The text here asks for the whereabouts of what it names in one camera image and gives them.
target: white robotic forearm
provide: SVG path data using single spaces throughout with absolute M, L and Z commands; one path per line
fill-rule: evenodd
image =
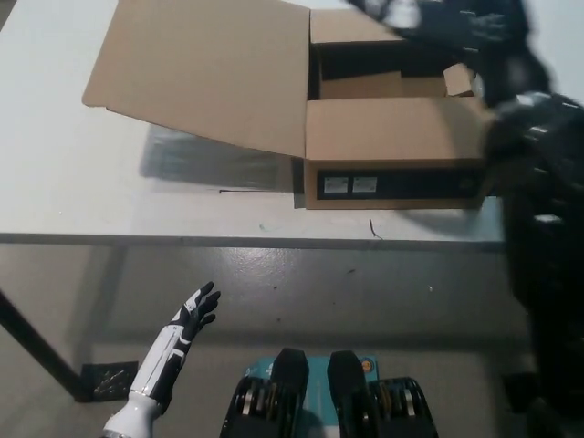
M 106 423 L 104 438 L 151 438 L 154 420 L 163 415 L 172 399 L 172 386 L 181 372 L 196 334 L 214 321 L 210 314 L 220 292 L 213 283 L 197 290 L 165 326 L 142 363 L 130 388 L 128 403 Z

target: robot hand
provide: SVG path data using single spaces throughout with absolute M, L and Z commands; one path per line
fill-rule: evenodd
M 104 438 L 151 438 L 152 424 L 172 399 L 172 387 L 181 372 L 194 337 L 215 320 L 211 314 L 221 292 L 208 283 L 181 306 L 152 344 L 131 385 L 128 403 L 109 419 Z
M 550 93 L 549 76 L 527 44 L 522 0 L 348 0 L 404 39 L 466 64 L 489 108 L 528 92 Z

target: gray floor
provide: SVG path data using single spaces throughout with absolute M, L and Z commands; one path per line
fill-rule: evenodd
M 527 366 L 527 342 L 503 271 L 495 254 L 0 245 L 0 285 L 76 368 L 143 357 L 194 287 L 224 291 L 160 437 L 218 436 L 243 370 L 284 346 L 378 355 L 383 377 L 420 381 L 442 437 L 517 436 L 498 376 Z M 120 407 L 76 405 L 0 343 L 3 437 L 99 436 Z

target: open cardboard box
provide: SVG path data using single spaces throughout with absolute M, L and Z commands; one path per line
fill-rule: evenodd
M 472 208 L 488 115 L 470 89 L 357 12 L 120 0 L 83 102 L 303 158 L 307 208 Z

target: black table leg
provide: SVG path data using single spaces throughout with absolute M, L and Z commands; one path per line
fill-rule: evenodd
M 0 290 L 0 324 L 76 402 L 125 399 L 138 362 L 84 365 L 77 374 L 40 336 Z

